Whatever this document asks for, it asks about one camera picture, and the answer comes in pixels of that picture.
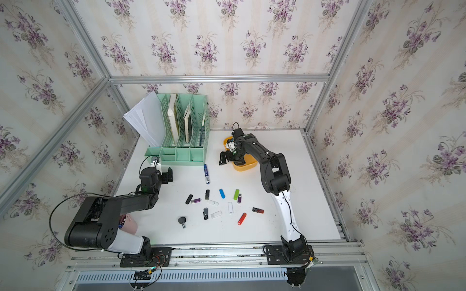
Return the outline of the black oval usb drive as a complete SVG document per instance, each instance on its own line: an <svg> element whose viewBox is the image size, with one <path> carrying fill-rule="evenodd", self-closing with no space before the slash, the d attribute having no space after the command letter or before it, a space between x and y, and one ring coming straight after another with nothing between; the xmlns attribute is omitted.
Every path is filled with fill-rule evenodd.
<svg viewBox="0 0 466 291"><path fill-rule="evenodd" d="M190 204L191 201L192 201L192 199L193 199L193 195L190 194L190 195L188 196L188 198L186 199L185 204L186 204L186 205Z"/></svg>

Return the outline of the red black swivel usb drive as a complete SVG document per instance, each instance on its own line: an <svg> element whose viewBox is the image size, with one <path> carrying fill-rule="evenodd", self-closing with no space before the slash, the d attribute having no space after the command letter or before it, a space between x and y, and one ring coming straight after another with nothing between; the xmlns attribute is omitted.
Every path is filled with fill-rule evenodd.
<svg viewBox="0 0 466 291"><path fill-rule="evenodd" d="M252 211L255 212L255 213L264 214L264 210L263 210L263 209L259 209L259 208L257 208L257 207L253 207L253 208L252 208Z"/></svg>

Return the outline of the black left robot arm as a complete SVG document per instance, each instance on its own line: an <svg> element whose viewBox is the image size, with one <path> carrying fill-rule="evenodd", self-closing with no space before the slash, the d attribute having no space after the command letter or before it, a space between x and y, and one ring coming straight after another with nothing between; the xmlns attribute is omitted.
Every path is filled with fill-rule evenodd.
<svg viewBox="0 0 466 291"><path fill-rule="evenodd" d="M147 167L141 171L140 181L133 195L87 197L64 235L66 246L103 249L148 260L152 253L150 239L122 230L120 217L152 209L161 186L173 182L173 170L160 172Z"/></svg>

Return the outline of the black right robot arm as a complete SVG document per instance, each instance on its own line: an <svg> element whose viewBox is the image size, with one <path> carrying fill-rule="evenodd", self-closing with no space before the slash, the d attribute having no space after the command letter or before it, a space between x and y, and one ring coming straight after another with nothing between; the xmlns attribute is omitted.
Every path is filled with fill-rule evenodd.
<svg viewBox="0 0 466 291"><path fill-rule="evenodd" d="M299 230L291 205L291 175L284 154L268 150L255 135L246 134L241 128L233 130L231 137L226 140L225 148L220 153L221 166L231 162L245 169L248 155L257 161L262 186L265 192L274 195L275 206L282 217L280 239L284 257L291 261L308 252L307 239Z"/></svg>

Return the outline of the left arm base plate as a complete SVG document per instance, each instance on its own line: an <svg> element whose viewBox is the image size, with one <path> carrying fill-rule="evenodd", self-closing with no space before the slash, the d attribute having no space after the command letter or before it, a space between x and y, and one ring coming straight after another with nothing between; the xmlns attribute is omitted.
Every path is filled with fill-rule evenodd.
<svg viewBox="0 0 466 291"><path fill-rule="evenodd" d="M150 251L142 250L142 253L136 255L123 254L120 258L120 267L167 267L170 262L173 248L171 247L152 247Z"/></svg>

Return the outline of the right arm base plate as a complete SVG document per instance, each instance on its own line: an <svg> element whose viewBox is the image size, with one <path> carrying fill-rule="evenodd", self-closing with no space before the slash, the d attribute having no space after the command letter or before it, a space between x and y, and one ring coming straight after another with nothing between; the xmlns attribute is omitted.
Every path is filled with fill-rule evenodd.
<svg viewBox="0 0 466 291"><path fill-rule="evenodd" d="M315 254L311 246L295 247L289 245L270 245L262 247L268 265L304 265L314 261Z"/></svg>

